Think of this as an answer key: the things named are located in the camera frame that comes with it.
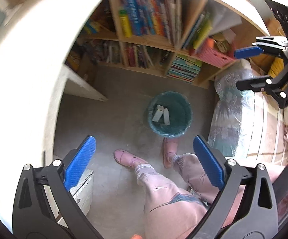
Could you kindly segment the teal trash bin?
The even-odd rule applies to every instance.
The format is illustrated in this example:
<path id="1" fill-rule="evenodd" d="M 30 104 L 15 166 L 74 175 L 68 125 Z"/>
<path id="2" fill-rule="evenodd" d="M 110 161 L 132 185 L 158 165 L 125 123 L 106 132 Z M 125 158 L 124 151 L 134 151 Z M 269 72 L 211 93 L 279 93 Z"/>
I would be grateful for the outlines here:
<path id="1" fill-rule="evenodd" d="M 153 121 L 157 106 L 163 106 L 169 113 L 169 125 L 161 117 Z M 191 126 L 193 112 L 187 98 L 179 92 L 166 91 L 155 96 L 147 107 L 147 123 L 151 130 L 164 138 L 177 138 L 184 135 Z"/>

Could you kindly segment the grey cardboard trash piece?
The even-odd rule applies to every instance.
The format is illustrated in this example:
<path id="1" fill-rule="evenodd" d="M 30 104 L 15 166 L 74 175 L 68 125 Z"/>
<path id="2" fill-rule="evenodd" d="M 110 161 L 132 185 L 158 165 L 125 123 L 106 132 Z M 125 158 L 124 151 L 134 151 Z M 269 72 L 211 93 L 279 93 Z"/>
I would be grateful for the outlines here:
<path id="1" fill-rule="evenodd" d="M 162 105 L 156 105 L 152 121 L 159 122 L 163 114 L 164 114 L 164 107 Z"/>

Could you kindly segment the yellow pillow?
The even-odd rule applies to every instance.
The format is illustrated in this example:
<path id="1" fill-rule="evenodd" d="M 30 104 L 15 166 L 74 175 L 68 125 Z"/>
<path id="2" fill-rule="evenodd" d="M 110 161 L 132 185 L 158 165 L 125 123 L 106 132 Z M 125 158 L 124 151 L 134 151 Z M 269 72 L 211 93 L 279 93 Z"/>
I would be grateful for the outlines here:
<path id="1" fill-rule="evenodd" d="M 268 75 L 271 77 L 276 77 L 284 69 L 284 61 L 282 58 L 276 57 L 270 66 Z"/>

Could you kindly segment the patterned bed mattress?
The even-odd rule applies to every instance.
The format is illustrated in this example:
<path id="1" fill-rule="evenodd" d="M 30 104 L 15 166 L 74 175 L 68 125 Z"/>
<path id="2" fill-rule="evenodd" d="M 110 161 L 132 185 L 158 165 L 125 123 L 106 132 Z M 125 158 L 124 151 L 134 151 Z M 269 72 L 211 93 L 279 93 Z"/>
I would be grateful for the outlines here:
<path id="1" fill-rule="evenodd" d="M 240 59 L 215 77 L 216 104 L 208 144 L 225 157 L 288 165 L 288 127 L 284 110 L 269 95 L 239 91 L 236 83 L 263 71 Z"/>

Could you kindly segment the pink plastic basket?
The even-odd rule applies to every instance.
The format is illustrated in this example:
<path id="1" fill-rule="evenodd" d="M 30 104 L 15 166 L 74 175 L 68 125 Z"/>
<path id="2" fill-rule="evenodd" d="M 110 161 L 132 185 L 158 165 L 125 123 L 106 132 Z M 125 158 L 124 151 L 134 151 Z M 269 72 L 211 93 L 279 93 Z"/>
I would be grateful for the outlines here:
<path id="1" fill-rule="evenodd" d="M 204 63 L 220 69 L 235 61 L 235 58 L 225 55 L 224 53 L 216 50 L 215 40 L 213 40 L 212 38 L 206 38 L 203 45 L 201 45 L 201 47 L 199 48 L 197 58 Z"/>

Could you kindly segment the right leg pink trousers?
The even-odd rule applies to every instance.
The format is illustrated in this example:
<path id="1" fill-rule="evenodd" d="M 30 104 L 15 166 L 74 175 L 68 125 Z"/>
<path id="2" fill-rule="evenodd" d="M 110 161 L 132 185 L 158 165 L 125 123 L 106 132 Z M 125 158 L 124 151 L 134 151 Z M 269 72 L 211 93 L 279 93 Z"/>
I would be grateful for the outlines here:
<path id="1" fill-rule="evenodd" d="M 256 167 L 257 164 L 261 163 L 247 158 L 233 157 L 233 160 L 235 160 L 240 166 L 245 167 Z M 263 162 L 263 164 L 268 171 L 272 183 L 285 169 L 285 166 L 275 165 L 268 162 Z M 173 158 L 173 168 L 181 175 L 184 181 L 191 186 L 202 201 L 213 203 L 219 190 L 217 187 L 211 184 L 206 172 L 195 154 L 186 153 L 183 155 L 177 155 Z M 245 186 L 239 187 L 238 194 L 234 201 L 234 206 L 239 206 L 244 188 Z"/>

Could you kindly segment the leg pink trousers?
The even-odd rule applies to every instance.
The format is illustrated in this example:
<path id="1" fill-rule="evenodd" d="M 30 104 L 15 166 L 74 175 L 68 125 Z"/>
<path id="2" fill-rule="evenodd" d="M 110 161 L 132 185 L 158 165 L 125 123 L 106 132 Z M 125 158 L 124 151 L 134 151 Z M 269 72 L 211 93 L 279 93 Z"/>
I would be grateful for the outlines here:
<path id="1" fill-rule="evenodd" d="M 256 167 L 257 164 L 261 163 L 247 158 L 233 157 L 233 160 L 235 160 L 240 166 L 245 167 Z M 263 164 L 268 171 L 272 183 L 285 169 L 285 166 L 275 165 L 268 162 L 263 162 Z M 177 155 L 173 158 L 173 168 L 181 175 L 184 181 L 191 186 L 202 201 L 213 203 L 219 190 L 217 187 L 211 184 L 206 172 L 195 154 L 186 153 L 183 155 Z M 245 186 L 239 187 L 238 194 L 234 201 L 234 206 L 239 206 L 244 188 Z"/>
<path id="2" fill-rule="evenodd" d="M 145 237 L 186 238 L 190 235 L 207 212 L 201 200 L 156 172 L 150 164 L 138 165 L 135 173 L 138 185 L 145 191 Z"/>

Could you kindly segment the left leg pink trousers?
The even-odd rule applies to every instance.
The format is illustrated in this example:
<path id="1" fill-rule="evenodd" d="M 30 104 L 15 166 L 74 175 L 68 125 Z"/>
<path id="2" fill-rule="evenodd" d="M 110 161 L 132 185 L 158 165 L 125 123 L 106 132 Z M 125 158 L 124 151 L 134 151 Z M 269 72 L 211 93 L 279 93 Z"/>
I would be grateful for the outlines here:
<path id="1" fill-rule="evenodd" d="M 135 173 L 138 185 L 145 191 L 145 237 L 186 238 L 190 235 L 207 212 L 201 200 L 156 172 L 150 164 L 138 165 Z"/>

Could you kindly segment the stack of teal books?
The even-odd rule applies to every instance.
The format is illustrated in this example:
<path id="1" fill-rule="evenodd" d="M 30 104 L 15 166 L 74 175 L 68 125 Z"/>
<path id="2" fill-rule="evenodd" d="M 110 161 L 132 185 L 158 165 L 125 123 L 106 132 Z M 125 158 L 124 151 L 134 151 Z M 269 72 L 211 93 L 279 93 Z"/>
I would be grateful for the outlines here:
<path id="1" fill-rule="evenodd" d="M 177 55 L 166 76 L 192 84 L 200 74 L 202 62 L 185 55 Z"/>

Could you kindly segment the left pink shoe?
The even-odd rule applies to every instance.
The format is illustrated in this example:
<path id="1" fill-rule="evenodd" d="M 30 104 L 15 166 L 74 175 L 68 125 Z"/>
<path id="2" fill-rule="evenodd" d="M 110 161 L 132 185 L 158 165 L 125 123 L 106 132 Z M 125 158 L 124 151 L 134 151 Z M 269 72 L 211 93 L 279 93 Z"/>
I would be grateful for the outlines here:
<path id="1" fill-rule="evenodd" d="M 147 163 L 144 159 L 122 149 L 116 150 L 113 155 L 115 161 L 125 167 L 136 168 L 138 165 Z"/>

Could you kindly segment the pink shoe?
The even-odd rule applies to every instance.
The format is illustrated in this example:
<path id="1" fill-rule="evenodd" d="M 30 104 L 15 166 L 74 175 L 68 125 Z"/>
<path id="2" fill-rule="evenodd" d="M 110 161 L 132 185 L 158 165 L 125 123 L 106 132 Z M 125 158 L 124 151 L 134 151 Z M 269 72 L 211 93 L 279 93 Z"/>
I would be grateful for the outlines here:
<path id="1" fill-rule="evenodd" d="M 144 159 L 122 149 L 116 150 L 113 155 L 115 161 L 125 167 L 136 168 L 138 165 L 147 163 Z"/>
<path id="2" fill-rule="evenodd" d="M 169 169 L 172 167 L 173 157 L 177 155 L 178 139 L 164 138 L 163 140 L 163 162 L 164 167 Z"/>

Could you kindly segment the right pink shoe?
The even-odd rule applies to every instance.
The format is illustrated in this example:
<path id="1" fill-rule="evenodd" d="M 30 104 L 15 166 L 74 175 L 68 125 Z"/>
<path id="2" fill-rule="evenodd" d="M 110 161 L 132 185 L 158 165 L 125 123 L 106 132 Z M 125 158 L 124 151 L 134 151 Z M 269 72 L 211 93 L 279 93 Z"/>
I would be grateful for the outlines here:
<path id="1" fill-rule="evenodd" d="M 164 138 L 163 140 L 163 162 L 164 167 L 169 169 L 172 167 L 173 157 L 177 155 L 178 139 Z"/>

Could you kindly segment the wooden bookshelf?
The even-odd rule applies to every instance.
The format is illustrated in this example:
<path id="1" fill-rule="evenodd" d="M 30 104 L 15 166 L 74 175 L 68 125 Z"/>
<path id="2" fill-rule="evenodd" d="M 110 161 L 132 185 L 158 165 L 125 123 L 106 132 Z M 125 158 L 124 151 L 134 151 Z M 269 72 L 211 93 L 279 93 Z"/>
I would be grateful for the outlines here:
<path id="1" fill-rule="evenodd" d="M 66 65 L 92 84 L 99 66 L 165 77 L 177 55 L 197 58 L 206 38 L 216 50 L 234 50 L 266 36 L 267 26 L 248 0 L 101 0 L 84 23 Z M 222 69 L 202 62 L 192 85 L 207 87 Z"/>

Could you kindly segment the white round desk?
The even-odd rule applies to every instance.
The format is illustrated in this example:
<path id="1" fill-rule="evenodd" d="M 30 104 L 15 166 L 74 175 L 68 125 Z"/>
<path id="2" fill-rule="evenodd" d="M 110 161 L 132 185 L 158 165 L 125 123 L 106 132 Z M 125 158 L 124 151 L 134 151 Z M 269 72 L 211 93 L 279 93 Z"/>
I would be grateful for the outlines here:
<path id="1" fill-rule="evenodd" d="M 70 94 L 105 101 L 65 65 L 81 28 L 102 0 L 26 0 L 0 28 L 0 221 L 12 227 L 25 164 L 53 160 L 60 101 Z"/>

